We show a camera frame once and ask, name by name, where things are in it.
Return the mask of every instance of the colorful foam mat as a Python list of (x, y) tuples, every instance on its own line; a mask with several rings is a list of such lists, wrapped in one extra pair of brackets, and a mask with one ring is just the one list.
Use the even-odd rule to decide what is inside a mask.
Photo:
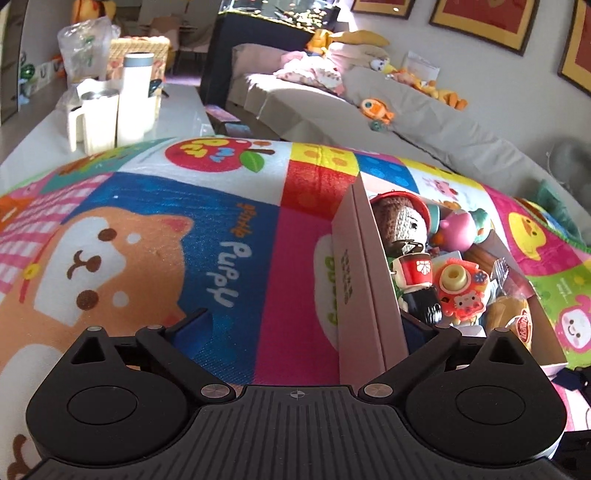
[(331, 219), (362, 173), (483, 208), (535, 285), (571, 366), (591, 364), (591, 254), (542, 210), (384, 155), (174, 138), (117, 148), (0, 198), (0, 478), (35, 463), (24, 410), (90, 325), (130, 335), (213, 313), (192, 357), (235, 384), (338, 383)]

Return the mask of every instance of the wall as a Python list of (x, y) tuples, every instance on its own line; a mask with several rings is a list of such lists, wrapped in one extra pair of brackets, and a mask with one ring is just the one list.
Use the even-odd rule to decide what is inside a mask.
[(57, 33), (70, 24), (73, 0), (29, 0), (22, 28), (21, 53), (37, 66), (59, 54)]
[(470, 102), (467, 115), (540, 164), (557, 138), (591, 141), (591, 98), (556, 74), (573, 0), (540, 0), (523, 57), (428, 25), (435, 2), (415, 1), (408, 20), (347, 11), (339, 20), (349, 21), (351, 30), (372, 30), (389, 39), (386, 50), (394, 66), (408, 50), (440, 66), (438, 85), (458, 91)]

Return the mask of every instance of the plastic toy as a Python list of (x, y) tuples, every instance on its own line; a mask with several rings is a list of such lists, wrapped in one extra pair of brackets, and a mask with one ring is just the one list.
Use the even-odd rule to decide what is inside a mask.
[(359, 105), (359, 109), (361, 110), (361, 113), (370, 120), (378, 120), (386, 125), (389, 125), (396, 116), (388, 110), (385, 103), (375, 98), (366, 98), (363, 100)]
[(370, 200), (386, 257), (396, 258), (424, 251), (431, 217), (427, 205), (414, 193), (386, 192)]
[(470, 321), (486, 310), (483, 302), (490, 282), (488, 274), (477, 264), (450, 258), (434, 276), (441, 309), (454, 325)]
[(464, 253), (472, 244), (483, 242), (490, 231), (490, 216), (484, 210), (454, 210), (439, 222), (439, 229), (429, 244), (446, 252)]
[(441, 305), (433, 287), (433, 269), (429, 254), (407, 254), (392, 261), (392, 279), (402, 291), (401, 310), (421, 322), (434, 326), (441, 321)]
[[(246, 385), (237, 398), (186, 356), (192, 321), (124, 338), (87, 328), (29, 402), (42, 461), (25, 480), (569, 478), (548, 458), (572, 440), (566, 408), (512, 332), (422, 326), (415, 353), (358, 396), (344, 385)], [(588, 478), (584, 446), (561, 451)]]

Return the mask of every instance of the pillow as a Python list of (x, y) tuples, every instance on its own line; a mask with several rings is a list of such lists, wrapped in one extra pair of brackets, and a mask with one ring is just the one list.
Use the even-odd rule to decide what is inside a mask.
[(369, 69), (372, 60), (389, 60), (389, 55), (383, 48), (374, 45), (347, 45), (335, 42), (330, 44), (326, 58), (342, 73), (353, 66)]
[(232, 78), (250, 73), (272, 75), (281, 68), (281, 56), (287, 53), (279, 48), (243, 43), (232, 49)]
[(390, 42), (383, 38), (382, 35), (370, 32), (369, 30), (333, 33), (330, 38), (332, 41), (347, 43), (349, 45), (375, 45), (376, 47), (390, 45)]

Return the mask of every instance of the cabinet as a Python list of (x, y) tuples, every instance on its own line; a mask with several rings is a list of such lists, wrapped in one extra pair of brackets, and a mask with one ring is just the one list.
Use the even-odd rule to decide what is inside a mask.
[(6, 15), (0, 61), (0, 123), (18, 112), (18, 74), (22, 26), (29, 0), (12, 0)]

